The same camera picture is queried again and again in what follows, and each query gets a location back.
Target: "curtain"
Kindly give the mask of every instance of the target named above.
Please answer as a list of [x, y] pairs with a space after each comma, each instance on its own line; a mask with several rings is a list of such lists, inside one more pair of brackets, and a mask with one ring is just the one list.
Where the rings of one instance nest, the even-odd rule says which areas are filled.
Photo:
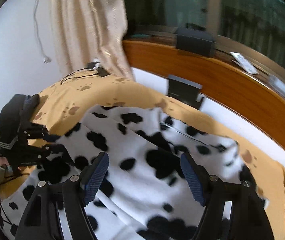
[[51, 20], [63, 74], [98, 58], [108, 72], [133, 79], [122, 48], [127, 31], [123, 0], [51, 0]]

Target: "cow print blanket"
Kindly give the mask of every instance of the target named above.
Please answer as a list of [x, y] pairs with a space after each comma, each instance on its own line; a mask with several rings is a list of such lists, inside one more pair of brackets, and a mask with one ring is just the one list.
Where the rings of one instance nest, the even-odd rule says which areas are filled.
[[[222, 180], [255, 183], [231, 138], [199, 131], [173, 119], [161, 108], [102, 107], [89, 109], [57, 143], [75, 162], [51, 155], [33, 171], [2, 206], [10, 223], [0, 227], [14, 239], [27, 202], [40, 180], [63, 182], [105, 151], [109, 167], [95, 200], [85, 208], [98, 240], [188, 240], [193, 237], [204, 207], [193, 199], [180, 168], [188, 151], [197, 164]], [[63, 203], [59, 215], [66, 240], [72, 239]], [[225, 239], [231, 204], [226, 203], [217, 239]]]

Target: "white rope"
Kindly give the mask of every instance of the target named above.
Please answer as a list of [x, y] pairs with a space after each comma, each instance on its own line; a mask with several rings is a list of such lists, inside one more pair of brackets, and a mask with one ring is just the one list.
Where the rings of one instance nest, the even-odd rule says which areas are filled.
[[36, 18], [36, 12], [37, 12], [37, 8], [38, 8], [38, 4], [39, 4], [39, 0], [35, 0], [34, 12], [33, 12], [34, 33], [35, 33], [36, 43], [38, 45], [39, 51], [40, 51], [41, 55], [44, 57], [43, 63], [49, 63], [49, 62], [51, 62], [51, 59], [50, 59], [50, 57], [48, 57], [45, 54], [44, 48], [43, 48], [42, 43], [41, 43], [41, 39], [39, 37], [39, 28], [38, 28], [38, 22], [37, 22], [37, 18]]

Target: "white wall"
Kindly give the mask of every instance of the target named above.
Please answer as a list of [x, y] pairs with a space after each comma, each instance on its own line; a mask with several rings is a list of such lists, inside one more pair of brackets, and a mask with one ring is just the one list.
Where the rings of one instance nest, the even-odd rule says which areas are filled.
[[50, 0], [40, 0], [37, 19], [44, 64], [34, 36], [35, 0], [8, 0], [0, 9], [0, 110], [17, 93], [35, 94], [61, 78], [50, 27]]

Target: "silver bolt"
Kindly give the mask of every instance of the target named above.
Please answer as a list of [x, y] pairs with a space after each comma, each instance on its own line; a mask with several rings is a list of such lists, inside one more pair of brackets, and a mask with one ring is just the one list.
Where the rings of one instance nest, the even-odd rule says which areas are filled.
[[210, 175], [209, 176], [209, 179], [212, 181], [212, 182], [216, 182], [216, 181], [218, 181], [218, 177], [216, 176], [216, 175]]
[[44, 185], [46, 185], [46, 182], [44, 180], [41, 180], [40, 182], [38, 182], [39, 187], [44, 187]]
[[79, 177], [78, 177], [77, 175], [74, 175], [74, 176], [71, 176], [71, 177], [70, 177], [70, 180], [71, 180], [72, 182], [78, 181], [78, 179], [79, 179]]
[[250, 182], [247, 181], [247, 180], [244, 180], [244, 181], [242, 182], [242, 185], [244, 185], [245, 187], [250, 187]]

